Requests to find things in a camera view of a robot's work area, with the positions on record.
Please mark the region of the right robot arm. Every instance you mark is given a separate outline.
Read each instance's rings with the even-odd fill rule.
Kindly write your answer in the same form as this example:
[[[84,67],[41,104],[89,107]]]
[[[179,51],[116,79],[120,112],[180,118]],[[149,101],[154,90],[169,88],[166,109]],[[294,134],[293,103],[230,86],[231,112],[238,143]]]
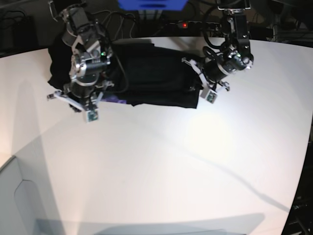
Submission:
[[[111,63],[113,55],[108,34],[85,10],[84,1],[50,0],[48,4],[53,19],[65,23],[62,40],[71,48],[72,56],[70,81],[47,99],[61,100],[87,115],[96,116],[105,86],[100,74]]]

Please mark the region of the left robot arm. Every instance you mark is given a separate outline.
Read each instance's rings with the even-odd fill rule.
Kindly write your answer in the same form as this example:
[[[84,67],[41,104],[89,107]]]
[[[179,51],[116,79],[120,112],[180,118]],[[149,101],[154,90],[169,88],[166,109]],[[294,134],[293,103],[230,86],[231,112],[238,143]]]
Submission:
[[[237,72],[248,70],[252,67],[254,56],[251,53],[248,22],[245,10],[250,9],[248,0],[217,0],[204,13],[202,17],[202,34],[206,46],[202,48],[204,58],[202,61],[187,60],[182,62],[189,65],[199,76],[202,87],[216,93],[216,88],[221,86],[227,91],[230,86],[223,79]],[[206,22],[210,14],[220,10],[223,16],[220,21],[220,32],[224,42],[220,45],[211,43]]]

